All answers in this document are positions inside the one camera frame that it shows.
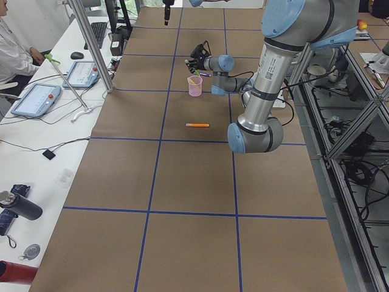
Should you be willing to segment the far teach pendant tablet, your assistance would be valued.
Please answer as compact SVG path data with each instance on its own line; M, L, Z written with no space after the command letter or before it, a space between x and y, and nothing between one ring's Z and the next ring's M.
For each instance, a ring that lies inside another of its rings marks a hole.
M66 79L75 89L87 89L100 77L93 61L75 61L67 73Z

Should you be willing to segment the yellow highlighter pen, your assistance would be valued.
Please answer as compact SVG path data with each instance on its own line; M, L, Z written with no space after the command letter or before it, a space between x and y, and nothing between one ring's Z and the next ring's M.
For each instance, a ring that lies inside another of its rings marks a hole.
M193 92L200 92L200 88L199 86L189 77L187 78L188 82L191 84L192 88L193 88Z

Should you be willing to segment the seated person white shirt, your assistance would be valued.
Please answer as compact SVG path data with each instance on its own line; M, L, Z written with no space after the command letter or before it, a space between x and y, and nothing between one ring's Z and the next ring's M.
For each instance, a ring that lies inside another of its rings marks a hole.
M1 1L1 84L17 82L5 93L19 95L45 60L34 47L22 44L2 20L7 15L7 1Z

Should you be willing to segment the white bowl on shelf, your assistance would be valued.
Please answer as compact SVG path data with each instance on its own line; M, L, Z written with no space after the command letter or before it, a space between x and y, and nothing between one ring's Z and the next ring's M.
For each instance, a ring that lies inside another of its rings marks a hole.
M307 67L307 72L313 76L319 77L326 74L326 69L320 65L313 64Z

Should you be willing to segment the round grey key tag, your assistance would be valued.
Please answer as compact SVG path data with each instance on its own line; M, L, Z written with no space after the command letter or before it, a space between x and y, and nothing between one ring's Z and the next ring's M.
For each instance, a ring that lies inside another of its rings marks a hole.
M39 244L34 243L30 246L26 247L23 254L19 256L20 260L33 260L38 257L41 251L41 247Z

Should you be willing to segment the purple marker pen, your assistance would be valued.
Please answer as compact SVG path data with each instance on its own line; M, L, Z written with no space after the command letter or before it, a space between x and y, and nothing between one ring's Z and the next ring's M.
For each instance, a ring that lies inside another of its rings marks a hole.
M204 77L211 77L212 75L209 74L209 73L205 73L205 72L200 72L199 73L201 76L204 76Z

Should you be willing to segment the aluminium frame post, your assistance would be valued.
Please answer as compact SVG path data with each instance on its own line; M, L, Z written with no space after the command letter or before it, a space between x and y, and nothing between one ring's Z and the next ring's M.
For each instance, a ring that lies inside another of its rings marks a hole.
M106 88L106 92L111 93L113 90L112 80L106 68L103 55L100 52L98 42L92 31L89 19L86 16L86 12L84 10L83 4L80 0L68 0L67 2L70 5L75 15L75 18L77 20L84 41L88 45L89 52L91 53L92 59L94 60L97 66L98 73L100 74L100 78L103 81L103 84Z

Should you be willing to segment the red bottle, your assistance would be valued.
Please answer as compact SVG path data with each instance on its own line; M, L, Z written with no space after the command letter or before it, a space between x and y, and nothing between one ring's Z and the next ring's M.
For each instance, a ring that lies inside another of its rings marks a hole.
M32 284L38 268L1 260L1 282Z

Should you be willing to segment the red apple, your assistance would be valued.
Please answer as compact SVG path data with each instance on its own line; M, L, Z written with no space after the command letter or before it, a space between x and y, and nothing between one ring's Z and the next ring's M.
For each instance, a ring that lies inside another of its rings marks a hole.
M367 27L368 27L368 24L367 24L367 22L364 19L358 19L357 20L357 29L358 30L363 31L363 30L366 30Z

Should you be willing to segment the orange marker pen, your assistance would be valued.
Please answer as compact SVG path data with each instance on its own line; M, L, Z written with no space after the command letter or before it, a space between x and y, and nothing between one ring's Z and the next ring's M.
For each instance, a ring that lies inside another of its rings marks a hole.
M208 128L210 126L209 123L186 123L186 127L193 127L193 128Z

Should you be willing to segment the teach pendant tablet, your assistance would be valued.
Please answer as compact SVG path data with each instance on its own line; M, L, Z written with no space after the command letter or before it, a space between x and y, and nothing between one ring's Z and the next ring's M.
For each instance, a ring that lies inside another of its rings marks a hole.
M59 98L62 89L56 85L33 85L11 110L15 116L41 117Z
M87 89L100 77L93 61L75 61L67 73L66 79L75 89Z

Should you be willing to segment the black computer mouse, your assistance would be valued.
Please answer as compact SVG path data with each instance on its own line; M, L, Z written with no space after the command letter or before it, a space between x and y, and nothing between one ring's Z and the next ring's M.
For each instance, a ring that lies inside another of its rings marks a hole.
M81 60L84 58L84 54L81 52L73 52L71 53L70 58L72 60Z

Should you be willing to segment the clear plastic tray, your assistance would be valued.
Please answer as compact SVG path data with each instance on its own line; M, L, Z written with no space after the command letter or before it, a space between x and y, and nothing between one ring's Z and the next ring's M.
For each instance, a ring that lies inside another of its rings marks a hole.
M68 187L71 186L73 179L74 179L74 172L69 169L63 169L58 174L55 181L59 186L67 189Z

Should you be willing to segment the black power adapter box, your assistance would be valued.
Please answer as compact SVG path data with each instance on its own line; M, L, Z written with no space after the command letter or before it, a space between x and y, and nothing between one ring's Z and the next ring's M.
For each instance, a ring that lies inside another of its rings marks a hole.
M128 32L124 29L119 29L111 34L110 51L112 56L121 56L128 43Z

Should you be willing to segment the black keyboard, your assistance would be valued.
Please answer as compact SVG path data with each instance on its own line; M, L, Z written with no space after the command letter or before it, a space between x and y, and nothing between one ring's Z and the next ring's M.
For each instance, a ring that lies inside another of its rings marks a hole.
M107 22L94 22L90 23L92 32L97 41L98 47L101 49L106 35L106 29L108 26Z

